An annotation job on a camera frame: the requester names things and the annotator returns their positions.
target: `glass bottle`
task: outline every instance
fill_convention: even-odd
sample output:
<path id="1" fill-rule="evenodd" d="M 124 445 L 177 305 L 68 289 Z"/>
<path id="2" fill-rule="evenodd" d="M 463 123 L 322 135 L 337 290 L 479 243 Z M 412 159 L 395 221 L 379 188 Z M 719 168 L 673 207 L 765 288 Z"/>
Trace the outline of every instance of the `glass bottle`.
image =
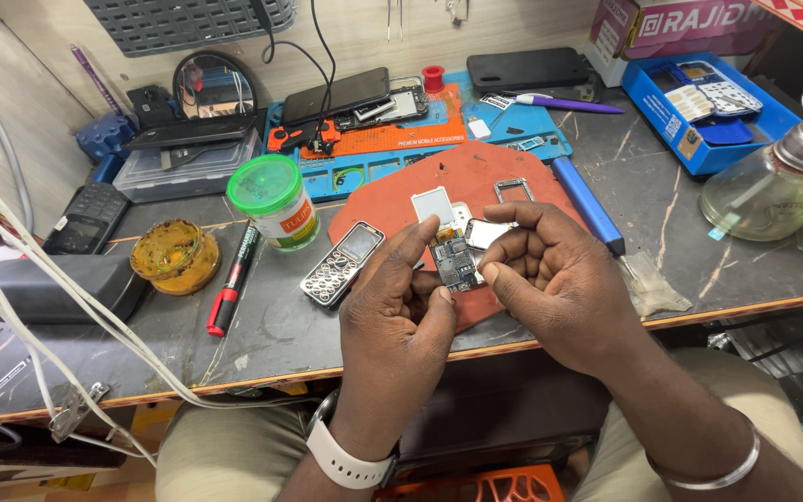
<path id="1" fill-rule="evenodd" d="M 785 238 L 803 224 L 803 121 L 713 176 L 699 207 L 721 231 L 748 240 Z"/>

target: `green lid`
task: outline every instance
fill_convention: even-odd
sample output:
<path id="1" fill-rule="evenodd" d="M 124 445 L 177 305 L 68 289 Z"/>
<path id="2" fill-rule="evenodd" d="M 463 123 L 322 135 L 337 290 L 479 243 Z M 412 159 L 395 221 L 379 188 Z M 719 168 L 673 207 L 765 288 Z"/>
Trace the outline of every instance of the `green lid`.
<path id="1" fill-rule="evenodd" d="M 278 154 L 260 155 L 237 168 L 226 193 L 238 211 L 270 214 L 293 202 L 303 186 L 296 163 Z"/>

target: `round mirror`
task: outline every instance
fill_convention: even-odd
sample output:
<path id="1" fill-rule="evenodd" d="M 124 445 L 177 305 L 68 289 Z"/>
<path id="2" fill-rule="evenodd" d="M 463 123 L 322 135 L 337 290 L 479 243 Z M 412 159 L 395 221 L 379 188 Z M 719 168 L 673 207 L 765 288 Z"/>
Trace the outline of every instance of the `round mirror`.
<path id="1" fill-rule="evenodd" d="M 250 79 L 228 56 L 198 52 L 178 64 L 172 95 L 185 119 L 256 113 L 256 92 Z"/>

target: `orange plastic crate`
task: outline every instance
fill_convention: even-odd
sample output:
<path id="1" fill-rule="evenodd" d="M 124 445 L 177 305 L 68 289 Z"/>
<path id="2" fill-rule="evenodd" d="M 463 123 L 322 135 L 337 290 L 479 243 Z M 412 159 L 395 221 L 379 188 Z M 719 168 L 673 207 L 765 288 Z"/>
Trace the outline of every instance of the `orange plastic crate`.
<path id="1" fill-rule="evenodd" d="M 372 502 L 564 502 L 550 465 L 527 465 L 379 489 Z"/>

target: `person's left hand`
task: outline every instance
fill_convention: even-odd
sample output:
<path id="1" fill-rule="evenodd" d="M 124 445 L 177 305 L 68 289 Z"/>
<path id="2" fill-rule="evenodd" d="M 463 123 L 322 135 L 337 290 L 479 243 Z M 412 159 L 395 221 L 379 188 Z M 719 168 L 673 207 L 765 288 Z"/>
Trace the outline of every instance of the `person's left hand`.
<path id="1" fill-rule="evenodd" d="M 340 308 L 342 390 L 330 431 L 360 460 L 389 456 L 435 390 L 451 350 L 451 292 L 436 272 L 412 269 L 438 228 L 433 215 L 389 238 Z"/>

